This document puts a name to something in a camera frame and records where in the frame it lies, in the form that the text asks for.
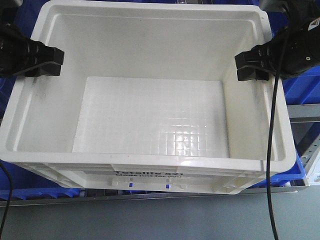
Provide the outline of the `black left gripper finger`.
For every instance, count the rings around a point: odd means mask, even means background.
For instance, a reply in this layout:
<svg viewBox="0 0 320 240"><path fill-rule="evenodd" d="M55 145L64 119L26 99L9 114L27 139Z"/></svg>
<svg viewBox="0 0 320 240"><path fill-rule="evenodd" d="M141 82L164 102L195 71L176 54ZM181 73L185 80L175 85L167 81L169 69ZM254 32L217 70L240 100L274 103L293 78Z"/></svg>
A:
<svg viewBox="0 0 320 240"><path fill-rule="evenodd" d="M54 76L58 77L61 74L61 65L46 64L24 73L25 77L40 77L40 76Z"/></svg>
<svg viewBox="0 0 320 240"><path fill-rule="evenodd" d="M45 46L37 53L38 63L54 64L62 66L64 64L65 52L56 47Z"/></svg>

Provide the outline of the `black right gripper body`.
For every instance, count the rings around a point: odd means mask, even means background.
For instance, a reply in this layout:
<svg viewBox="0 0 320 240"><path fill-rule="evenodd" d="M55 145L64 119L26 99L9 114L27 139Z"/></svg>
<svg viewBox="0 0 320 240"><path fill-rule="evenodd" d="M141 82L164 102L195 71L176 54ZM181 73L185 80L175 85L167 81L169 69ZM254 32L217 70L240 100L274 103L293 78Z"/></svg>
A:
<svg viewBox="0 0 320 240"><path fill-rule="evenodd" d="M320 64L320 18L290 21L266 45L270 55L267 71L279 72L283 79L297 77Z"/></svg>

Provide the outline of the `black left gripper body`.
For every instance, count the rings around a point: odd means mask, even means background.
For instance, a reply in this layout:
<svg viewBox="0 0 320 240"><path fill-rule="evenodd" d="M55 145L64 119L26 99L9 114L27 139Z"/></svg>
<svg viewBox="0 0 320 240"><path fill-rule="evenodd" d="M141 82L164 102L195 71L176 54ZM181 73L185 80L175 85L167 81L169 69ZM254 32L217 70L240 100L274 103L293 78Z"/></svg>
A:
<svg viewBox="0 0 320 240"><path fill-rule="evenodd" d="M0 76L11 77L48 63L47 47L26 37L11 23L0 23Z"/></svg>

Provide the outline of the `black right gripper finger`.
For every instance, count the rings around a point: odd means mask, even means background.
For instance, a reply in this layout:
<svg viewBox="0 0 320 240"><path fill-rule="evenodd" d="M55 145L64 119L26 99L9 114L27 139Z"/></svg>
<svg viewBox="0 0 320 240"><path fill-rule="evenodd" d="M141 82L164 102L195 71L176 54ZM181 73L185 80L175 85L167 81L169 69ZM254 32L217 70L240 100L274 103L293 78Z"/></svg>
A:
<svg viewBox="0 0 320 240"><path fill-rule="evenodd" d="M262 55L260 53L261 47L255 46L249 51L243 51L237 54L235 65L237 69L254 68L257 69L262 66Z"/></svg>
<svg viewBox="0 0 320 240"><path fill-rule="evenodd" d="M237 79L238 81L250 81L250 80L268 81L269 74L259 69L245 67L237 70Z"/></svg>

